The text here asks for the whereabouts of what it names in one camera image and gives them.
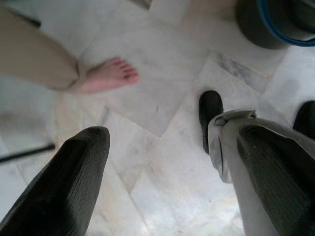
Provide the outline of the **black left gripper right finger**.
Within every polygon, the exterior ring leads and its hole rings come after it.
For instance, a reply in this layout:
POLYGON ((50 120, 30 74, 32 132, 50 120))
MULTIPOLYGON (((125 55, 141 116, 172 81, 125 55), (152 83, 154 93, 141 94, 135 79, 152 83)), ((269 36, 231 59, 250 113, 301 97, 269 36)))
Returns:
POLYGON ((237 150, 280 236, 315 234, 315 143, 258 125, 239 130, 237 150))

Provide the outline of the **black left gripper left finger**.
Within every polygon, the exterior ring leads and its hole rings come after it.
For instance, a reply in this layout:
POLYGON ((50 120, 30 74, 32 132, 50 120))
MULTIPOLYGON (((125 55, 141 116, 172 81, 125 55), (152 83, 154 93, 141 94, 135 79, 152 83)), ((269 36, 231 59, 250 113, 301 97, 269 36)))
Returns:
POLYGON ((109 130, 86 128, 66 140, 0 223, 2 236, 83 236, 99 195, 109 130))

